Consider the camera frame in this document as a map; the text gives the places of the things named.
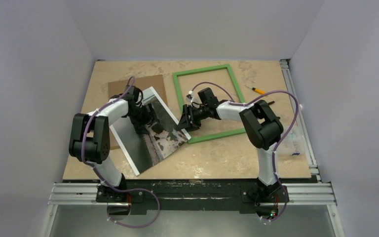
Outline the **green wooden picture frame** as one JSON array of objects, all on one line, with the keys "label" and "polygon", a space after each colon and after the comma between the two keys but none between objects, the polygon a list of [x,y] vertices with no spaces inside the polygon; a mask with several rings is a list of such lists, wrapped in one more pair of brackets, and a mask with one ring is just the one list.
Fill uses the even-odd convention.
[{"label": "green wooden picture frame", "polygon": [[[216,66],[210,66],[210,67],[204,67],[204,68],[198,68],[198,69],[191,69],[191,70],[172,73],[173,82],[174,82],[174,86],[176,89],[176,94],[177,94],[178,103],[179,103],[180,107],[182,107],[184,105],[184,95],[183,95],[183,91],[182,91],[182,88],[181,88],[181,85],[179,82],[179,77],[189,76],[189,75],[194,75],[194,74],[200,74],[200,73],[207,73],[207,72],[218,71],[218,70],[227,70],[227,73],[230,77],[231,83],[232,83],[232,85],[236,91],[236,94],[239,98],[239,101],[241,101],[242,103],[245,102],[245,98],[242,94],[242,91],[240,89],[239,83],[235,77],[235,74],[233,72],[232,67],[230,66],[230,64],[222,64],[222,65],[216,65]],[[235,129],[235,130],[230,130],[230,131],[214,133],[214,134],[210,134],[210,135],[192,137],[191,139],[189,139],[188,143],[189,144],[196,144],[196,143],[226,138],[226,137],[230,137],[230,136],[240,135],[240,134],[244,134],[244,133],[245,133],[245,130],[242,128],[241,129]]]}]

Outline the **black and white photo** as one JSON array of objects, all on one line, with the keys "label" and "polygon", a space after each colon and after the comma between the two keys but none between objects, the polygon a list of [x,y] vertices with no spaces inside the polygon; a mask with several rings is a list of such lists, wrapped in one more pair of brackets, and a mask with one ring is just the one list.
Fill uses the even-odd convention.
[{"label": "black and white photo", "polygon": [[149,134],[128,146],[119,140],[120,149],[136,176],[172,155],[191,138],[184,129],[177,129],[178,119],[153,87],[143,91],[142,105],[148,103],[153,103],[160,124],[146,125]]}]

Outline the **yellow handled screwdriver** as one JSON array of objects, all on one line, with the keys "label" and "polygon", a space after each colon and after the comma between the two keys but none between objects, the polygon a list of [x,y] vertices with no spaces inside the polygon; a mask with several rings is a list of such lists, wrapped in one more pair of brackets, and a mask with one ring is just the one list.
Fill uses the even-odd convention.
[{"label": "yellow handled screwdriver", "polygon": [[248,86],[248,85],[246,85],[246,87],[249,88],[250,90],[252,90],[253,92],[259,94],[259,95],[265,95],[266,94],[265,91],[260,90],[260,89],[258,89],[256,87],[252,87],[252,86]]}]

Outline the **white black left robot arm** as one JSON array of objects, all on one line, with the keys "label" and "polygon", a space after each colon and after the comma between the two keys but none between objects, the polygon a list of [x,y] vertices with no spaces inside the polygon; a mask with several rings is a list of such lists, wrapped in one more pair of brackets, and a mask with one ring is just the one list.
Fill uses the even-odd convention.
[{"label": "white black left robot arm", "polygon": [[69,154],[90,166],[116,202],[127,197],[126,181],[109,159],[110,125],[120,118],[130,118],[137,134],[148,134],[151,122],[158,122],[153,106],[144,106],[143,92],[128,85],[122,94],[113,96],[102,107],[87,114],[75,114],[69,141]]}]

